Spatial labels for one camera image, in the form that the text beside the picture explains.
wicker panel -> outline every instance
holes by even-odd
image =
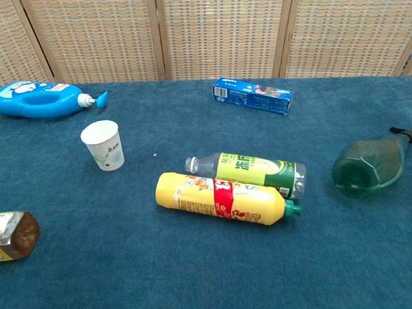
[[[391,75],[411,34],[410,0],[302,0],[286,76]]]
[[[272,76],[282,0],[163,0],[163,6],[172,79]]]
[[[29,3],[62,81],[158,79],[146,0]]]
[[[16,80],[47,81],[12,0],[0,0],[0,87]]]

plastic water bottle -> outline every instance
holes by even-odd
[[[214,153],[188,157],[185,170],[192,174],[276,188],[284,198],[299,199],[306,184],[306,166],[240,154]]]
[[[336,188],[348,196],[365,198],[399,179],[412,131],[394,127],[390,131],[396,135],[359,140],[341,151],[332,170]]]

brown bottle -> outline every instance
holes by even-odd
[[[39,223],[31,213],[0,212],[0,262],[28,256],[39,234]]]

yellow plastic bottle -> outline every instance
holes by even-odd
[[[160,176],[156,202],[165,208],[265,225],[301,213],[300,205],[285,200],[273,187],[176,173]]]

pump nozzle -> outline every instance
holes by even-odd
[[[95,100],[88,94],[81,93],[77,97],[77,103],[79,104],[79,106],[82,106],[83,108],[88,108],[90,105],[96,102],[98,108],[104,108],[108,103],[108,96],[109,93],[106,91]]]

